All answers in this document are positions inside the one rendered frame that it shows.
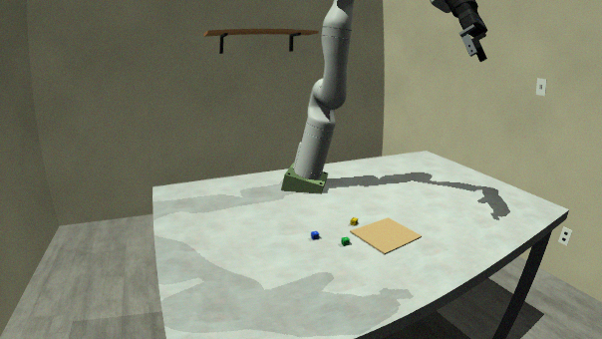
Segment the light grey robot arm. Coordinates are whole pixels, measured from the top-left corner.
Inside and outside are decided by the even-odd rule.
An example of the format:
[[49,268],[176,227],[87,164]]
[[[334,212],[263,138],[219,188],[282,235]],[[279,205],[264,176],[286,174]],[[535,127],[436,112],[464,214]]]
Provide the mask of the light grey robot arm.
[[293,167],[296,174],[308,179],[321,178],[336,125],[334,112],[346,100],[353,6],[354,0],[334,0],[323,22],[324,76],[312,89]]

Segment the tan square mat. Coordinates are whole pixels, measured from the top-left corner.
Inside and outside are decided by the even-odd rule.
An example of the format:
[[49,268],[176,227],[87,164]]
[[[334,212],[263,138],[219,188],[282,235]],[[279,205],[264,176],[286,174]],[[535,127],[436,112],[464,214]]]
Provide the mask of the tan square mat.
[[350,232],[383,254],[394,251],[422,237],[388,217],[350,230]]

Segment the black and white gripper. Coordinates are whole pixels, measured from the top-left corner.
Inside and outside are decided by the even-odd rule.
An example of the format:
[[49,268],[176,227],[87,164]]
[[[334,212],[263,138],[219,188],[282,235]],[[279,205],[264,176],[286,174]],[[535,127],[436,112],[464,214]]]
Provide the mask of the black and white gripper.
[[[486,36],[487,29],[479,17],[475,0],[430,0],[431,3],[445,13],[452,12],[458,18],[463,30],[459,32],[470,56],[477,54],[480,62],[486,55],[479,42]],[[470,36],[473,37],[471,39]]]

